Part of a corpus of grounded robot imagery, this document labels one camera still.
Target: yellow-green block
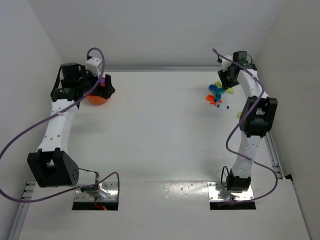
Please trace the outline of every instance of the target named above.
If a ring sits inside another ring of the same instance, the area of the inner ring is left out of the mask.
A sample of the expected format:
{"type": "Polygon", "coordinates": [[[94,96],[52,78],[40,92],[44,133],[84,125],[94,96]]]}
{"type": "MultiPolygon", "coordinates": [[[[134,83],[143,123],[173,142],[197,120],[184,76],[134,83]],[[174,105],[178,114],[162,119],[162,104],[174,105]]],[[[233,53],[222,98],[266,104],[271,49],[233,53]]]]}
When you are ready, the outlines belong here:
{"type": "Polygon", "coordinates": [[[225,90],[226,93],[228,94],[234,94],[235,90],[233,87],[228,88],[227,90],[225,90]]]}
{"type": "Polygon", "coordinates": [[[216,81],[214,85],[216,85],[217,88],[222,88],[222,83],[220,81],[216,81]]]}

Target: blue object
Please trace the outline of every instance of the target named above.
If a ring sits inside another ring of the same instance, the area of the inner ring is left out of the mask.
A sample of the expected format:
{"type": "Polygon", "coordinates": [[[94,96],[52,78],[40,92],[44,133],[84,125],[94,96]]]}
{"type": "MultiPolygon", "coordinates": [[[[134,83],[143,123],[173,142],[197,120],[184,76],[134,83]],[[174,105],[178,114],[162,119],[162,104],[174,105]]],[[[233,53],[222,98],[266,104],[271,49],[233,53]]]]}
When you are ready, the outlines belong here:
{"type": "Polygon", "coordinates": [[[221,95],[225,93],[225,90],[222,87],[217,87],[214,84],[209,86],[209,90],[213,93],[214,101],[220,101],[221,95]]]}

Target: table surface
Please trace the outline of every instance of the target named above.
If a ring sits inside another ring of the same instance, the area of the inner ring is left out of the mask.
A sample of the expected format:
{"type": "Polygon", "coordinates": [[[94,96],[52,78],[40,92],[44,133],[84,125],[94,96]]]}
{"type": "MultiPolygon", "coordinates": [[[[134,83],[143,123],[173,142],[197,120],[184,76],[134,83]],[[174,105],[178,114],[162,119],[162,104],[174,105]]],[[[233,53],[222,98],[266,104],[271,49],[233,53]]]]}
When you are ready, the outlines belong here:
{"type": "MultiPolygon", "coordinates": [[[[116,92],[101,106],[80,105],[68,153],[102,176],[118,171],[118,211],[72,211],[73,192],[29,206],[20,240],[29,239],[309,239],[289,180],[256,202],[257,210],[209,208],[207,181],[236,156],[225,148],[246,102],[240,86],[217,108],[205,100],[216,72],[112,72],[116,92]]],[[[238,150],[240,131],[230,141],[238,150]]],[[[263,140],[256,161],[271,166],[263,140]]],[[[254,195],[273,175],[252,168],[254,195]]],[[[33,198],[64,188],[36,187],[33,198]]]]}

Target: wall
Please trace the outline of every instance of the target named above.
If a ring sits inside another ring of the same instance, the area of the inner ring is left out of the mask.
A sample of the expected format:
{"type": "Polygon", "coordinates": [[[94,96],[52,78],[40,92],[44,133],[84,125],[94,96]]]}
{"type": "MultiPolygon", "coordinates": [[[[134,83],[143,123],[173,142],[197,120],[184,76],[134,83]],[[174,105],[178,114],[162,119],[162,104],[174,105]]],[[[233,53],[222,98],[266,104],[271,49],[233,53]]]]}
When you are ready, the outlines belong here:
{"type": "Polygon", "coordinates": [[[318,0],[288,0],[257,62],[261,81],[279,102],[272,131],[313,239],[320,236],[319,11],[318,0]]]}
{"type": "MultiPolygon", "coordinates": [[[[0,7],[0,148],[50,114],[50,90],[62,60],[26,0],[0,7]]],[[[1,159],[0,187],[20,198],[32,174],[27,165],[45,125],[26,134],[1,159]]],[[[18,204],[0,196],[0,240],[7,239],[18,204]]]]}
{"type": "Polygon", "coordinates": [[[258,55],[284,0],[28,0],[65,62],[99,47],[112,67],[218,66],[258,55]]]}

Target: orange piece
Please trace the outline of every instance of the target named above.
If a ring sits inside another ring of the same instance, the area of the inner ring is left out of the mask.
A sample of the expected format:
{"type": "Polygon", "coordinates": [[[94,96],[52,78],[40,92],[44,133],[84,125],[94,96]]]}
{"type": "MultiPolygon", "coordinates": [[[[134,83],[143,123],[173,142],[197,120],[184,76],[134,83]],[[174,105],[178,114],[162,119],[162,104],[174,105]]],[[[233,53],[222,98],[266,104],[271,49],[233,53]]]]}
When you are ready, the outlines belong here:
{"type": "Polygon", "coordinates": [[[209,94],[208,96],[206,96],[205,100],[209,101],[209,102],[212,102],[215,100],[215,96],[209,94]]]}

